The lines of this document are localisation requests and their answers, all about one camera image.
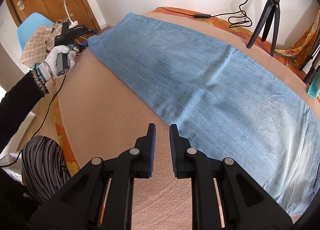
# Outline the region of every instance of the hand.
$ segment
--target hand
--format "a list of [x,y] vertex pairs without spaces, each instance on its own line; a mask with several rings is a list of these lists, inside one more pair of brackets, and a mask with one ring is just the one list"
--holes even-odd
[[42,62],[38,67],[38,70],[41,72],[45,82],[57,76],[57,58],[59,53],[69,53],[68,58],[70,60],[70,69],[75,65],[75,51],[71,51],[69,47],[64,45],[54,47],[44,62]]

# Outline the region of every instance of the tripod leg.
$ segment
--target tripod leg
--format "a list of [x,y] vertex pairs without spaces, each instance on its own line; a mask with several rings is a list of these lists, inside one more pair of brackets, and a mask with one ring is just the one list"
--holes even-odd
[[271,12],[270,12],[270,14],[269,14],[269,16],[267,18],[266,25],[264,26],[263,35],[262,35],[262,38],[261,38],[262,42],[266,41],[267,36],[269,34],[269,31],[270,31],[270,28],[271,28],[271,24],[272,24],[272,21],[273,21],[273,17],[275,15],[275,8],[276,8],[276,5],[273,5],[273,7],[271,9]]
[[259,19],[259,22],[247,44],[247,48],[251,48],[255,42],[255,40],[257,39],[259,33],[261,32],[262,28],[263,28],[263,25],[266,23],[267,21],[267,18],[272,10],[272,7],[273,7],[273,1],[272,0],[268,0],[264,9],[263,9],[263,12],[262,12],[262,15]]
[[280,25],[280,6],[279,4],[275,5],[275,25],[273,28],[273,38],[271,44],[270,55],[273,56],[275,53],[276,42],[278,39],[278,32],[279,32],[279,25]]

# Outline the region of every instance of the striped pants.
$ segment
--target striped pants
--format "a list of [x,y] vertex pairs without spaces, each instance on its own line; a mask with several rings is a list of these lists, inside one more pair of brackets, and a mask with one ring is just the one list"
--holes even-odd
[[23,148],[22,175],[31,196],[44,203],[70,179],[62,148],[48,137],[35,136]]

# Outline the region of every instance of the chair backrest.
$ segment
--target chair backrest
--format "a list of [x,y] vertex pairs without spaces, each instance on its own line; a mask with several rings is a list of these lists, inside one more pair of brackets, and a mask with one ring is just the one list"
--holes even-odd
[[39,13],[33,13],[18,27],[17,37],[21,50],[23,50],[33,32],[41,25],[53,26],[54,23]]

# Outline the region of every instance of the power cord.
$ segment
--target power cord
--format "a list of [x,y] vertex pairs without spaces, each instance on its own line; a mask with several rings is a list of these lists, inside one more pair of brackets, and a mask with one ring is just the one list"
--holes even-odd
[[[228,18],[228,22],[230,23],[229,28],[250,27],[250,26],[252,26],[252,20],[249,18],[249,16],[247,15],[246,11],[241,9],[241,7],[243,5],[245,5],[248,1],[249,0],[246,0],[243,4],[239,5],[239,10],[240,11],[238,11],[238,12],[221,13],[221,14],[217,14],[217,15],[210,15],[210,14],[204,14],[204,13],[186,14],[186,13],[183,13],[183,12],[177,12],[177,11],[173,11],[173,10],[170,10],[170,9],[166,9],[164,7],[158,7],[158,8],[162,8],[162,9],[165,9],[165,10],[170,11],[170,12],[181,13],[181,14],[184,14],[184,15],[192,16],[194,18],[203,18],[203,19],[209,19],[211,17],[217,17],[217,16],[221,16],[221,15],[230,15],[230,14],[242,13],[243,16],[230,16]],[[231,18],[244,18],[244,20],[243,21],[239,21],[239,22],[231,22]]]
[[[62,81],[62,83],[61,83],[61,86],[60,86],[59,90],[58,90],[58,91],[54,94],[54,96],[52,97],[52,99],[51,99],[51,101],[50,101],[50,104],[49,104],[49,107],[48,107],[48,110],[47,110],[47,114],[45,115],[45,117],[44,117],[44,119],[43,119],[43,121],[42,121],[41,126],[40,126],[39,129],[33,134],[33,136],[31,137],[31,139],[33,139],[34,136],[36,135],[36,133],[41,130],[41,128],[42,128],[42,126],[43,126],[43,124],[44,124],[44,122],[45,122],[45,120],[46,120],[46,118],[47,118],[47,116],[48,116],[48,114],[49,114],[50,106],[51,106],[53,100],[55,99],[55,97],[56,97],[56,96],[58,95],[58,93],[60,92],[60,90],[61,90],[61,88],[62,88],[62,86],[63,86],[63,83],[64,83],[64,81],[65,81],[65,79],[66,79],[66,76],[67,76],[67,75],[64,76],[63,81]],[[6,167],[9,167],[9,166],[15,164],[15,163],[18,161],[19,156],[20,156],[20,154],[22,153],[22,151],[23,151],[23,148],[22,148],[22,150],[19,152],[19,154],[18,154],[18,156],[17,156],[17,158],[15,159],[14,162],[12,162],[12,163],[10,163],[10,164],[8,164],[8,165],[0,166],[0,168],[6,168]]]

